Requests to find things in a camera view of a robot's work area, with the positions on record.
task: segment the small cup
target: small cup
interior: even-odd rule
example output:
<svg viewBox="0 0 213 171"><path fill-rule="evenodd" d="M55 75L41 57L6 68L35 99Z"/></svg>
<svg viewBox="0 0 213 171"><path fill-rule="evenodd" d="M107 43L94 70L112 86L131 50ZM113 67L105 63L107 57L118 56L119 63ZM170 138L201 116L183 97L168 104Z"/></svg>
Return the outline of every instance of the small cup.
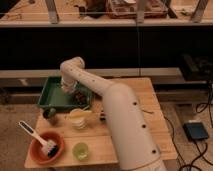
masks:
<svg viewBox="0 0 213 171"><path fill-rule="evenodd" d="M50 108L50 109L45 109L43 111L43 117L51 124L55 125L58 122L58 118L56 116L56 109L55 108Z"/></svg>
<svg viewBox="0 0 213 171"><path fill-rule="evenodd" d="M88 145L84 142L77 143L73 147L72 153L77 160L85 160L89 155Z"/></svg>
<svg viewBox="0 0 213 171"><path fill-rule="evenodd" d="M84 129L86 126L85 117L74 118L70 120L72 126L76 129Z"/></svg>

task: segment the floor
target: floor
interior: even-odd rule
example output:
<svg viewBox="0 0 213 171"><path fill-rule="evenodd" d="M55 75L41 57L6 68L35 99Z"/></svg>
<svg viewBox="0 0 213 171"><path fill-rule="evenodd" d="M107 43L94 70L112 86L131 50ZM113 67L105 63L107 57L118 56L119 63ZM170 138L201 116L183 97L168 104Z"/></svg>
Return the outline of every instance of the floor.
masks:
<svg viewBox="0 0 213 171"><path fill-rule="evenodd" d="M191 162L197 155L198 151L196 146L189 142L183 132L182 123L184 120L189 119L185 116L184 110L180 112L177 110L177 104L186 105L186 113L188 109L195 109L195 105L199 102L205 102L205 98L197 96L196 93L192 93L192 96L185 94L186 98L182 98L182 95L178 93L168 94L168 92L157 92L157 96L162 108L162 111L167 119L174 126L174 142L180 152L182 158L186 163ZM25 120L32 127L35 126L38 117L39 109L36 104L1 104L0 105L0 170L1 171L47 171L48 169L25 169L24 162L28 149L28 145L31 141L31 137L24 133L19 127L18 121ZM213 129L209 121L208 110L196 115L190 116L193 119L200 120L204 123L205 128L208 131L210 138L206 141L208 143L208 151L205 154L205 158L213 161ZM168 123L168 128L173 135L172 127ZM201 149L204 148L202 143L199 143ZM165 161L165 165L168 171L177 171L180 167L178 160ZM204 171L211 171L213 167L207 164L203 159L199 159L195 162L195 165L200 167ZM73 167L73 168L57 168L57 171L119 171L118 165L100 165L100 166L88 166L88 167Z"/></svg>

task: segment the brush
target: brush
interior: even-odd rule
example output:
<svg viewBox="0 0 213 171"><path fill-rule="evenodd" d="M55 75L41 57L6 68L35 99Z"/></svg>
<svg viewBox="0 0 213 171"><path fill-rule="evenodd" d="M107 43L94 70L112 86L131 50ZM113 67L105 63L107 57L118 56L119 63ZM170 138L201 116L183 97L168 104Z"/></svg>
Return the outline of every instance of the brush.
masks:
<svg viewBox="0 0 213 171"><path fill-rule="evenodd" d="M58 146L53 140L44 140L39 134L32 129L26 122L19 121L19 125L31 136L36 138L42 144L42 152L48 156L53 157L58 152Z"/></svg>

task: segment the white brush handle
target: white brush handle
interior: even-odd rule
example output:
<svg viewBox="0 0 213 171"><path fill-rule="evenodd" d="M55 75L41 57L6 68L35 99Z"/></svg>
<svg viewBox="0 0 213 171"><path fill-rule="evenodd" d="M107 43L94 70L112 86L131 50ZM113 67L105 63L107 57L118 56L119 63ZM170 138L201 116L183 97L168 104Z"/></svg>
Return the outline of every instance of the white brush handle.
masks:
<svg viewBox="0 0 213 171"><path fill-rule="evenodd" d="M38 133L31 128L26 122L24 121L19 121L19 125L31 136L36 138L43 146L47 144L47 141L45 141L43 138L41 138Z"/></svg>

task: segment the black wall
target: black wall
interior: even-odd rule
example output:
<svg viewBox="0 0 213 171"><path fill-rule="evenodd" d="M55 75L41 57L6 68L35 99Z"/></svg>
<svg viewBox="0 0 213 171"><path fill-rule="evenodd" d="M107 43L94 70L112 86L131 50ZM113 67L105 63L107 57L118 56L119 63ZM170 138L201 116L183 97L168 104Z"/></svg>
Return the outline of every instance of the black wall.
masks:
<svg viewBox="0 0 213 171"><path fill-rule="evenodd" d="M0 40L0 70L58 69L75 56L86 68L176 67L183 52L213 56L212 26L0 28Z"/></svg>

